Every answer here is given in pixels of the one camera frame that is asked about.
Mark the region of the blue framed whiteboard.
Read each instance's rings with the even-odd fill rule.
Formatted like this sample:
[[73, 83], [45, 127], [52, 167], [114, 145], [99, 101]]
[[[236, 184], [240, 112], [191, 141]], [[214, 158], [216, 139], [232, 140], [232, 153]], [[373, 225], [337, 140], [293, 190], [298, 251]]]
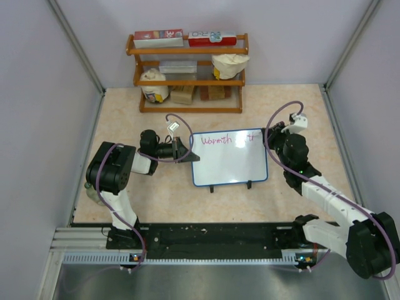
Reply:
[[196, 187], [246, 184], [267, 181], [268, 153], [262, 136], [252, 137], [261, 128], [195, 132], [192, 152], [200, 161], [192, 162], [192, 181]]

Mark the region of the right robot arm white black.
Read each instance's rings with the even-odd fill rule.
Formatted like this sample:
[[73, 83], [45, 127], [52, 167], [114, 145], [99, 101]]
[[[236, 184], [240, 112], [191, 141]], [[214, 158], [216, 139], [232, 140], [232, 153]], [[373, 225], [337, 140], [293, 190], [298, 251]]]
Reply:
[[286, 184], [335, 221], [330, 224], [312, 214], [298, 216], [293, 222], [293, 243], [301, 248], [316, 243], [339, 254], [363, 279], [376, 278], [385, 270], [389, 274], [383, 278], [391, 278], [399, 264], [393, 218], [386, 212], [374, 213], [333, 188], [308, 161], [305, 137], [291, 133], [283, 122], [261, 132], [270, 158], [283, 169]]

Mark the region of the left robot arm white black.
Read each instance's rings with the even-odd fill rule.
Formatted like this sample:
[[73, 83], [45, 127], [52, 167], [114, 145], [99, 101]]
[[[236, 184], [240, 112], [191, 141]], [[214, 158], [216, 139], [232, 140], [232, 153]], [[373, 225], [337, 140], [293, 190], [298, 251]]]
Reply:
[[201, 158], [187, 148], [179, 137], [168, 136], [163, 142], [155, 131], [140, 134], [139, 148], [104, 141], [86, 170], [86, 186], [94, 199], [105, 205], [112, 216], [107, 234], [107, 249], [141, 249], [144, 242], [140, 222], [128, 196], [131, 173], [151, 176], [162, 160], [177, 163], [198, 162]]

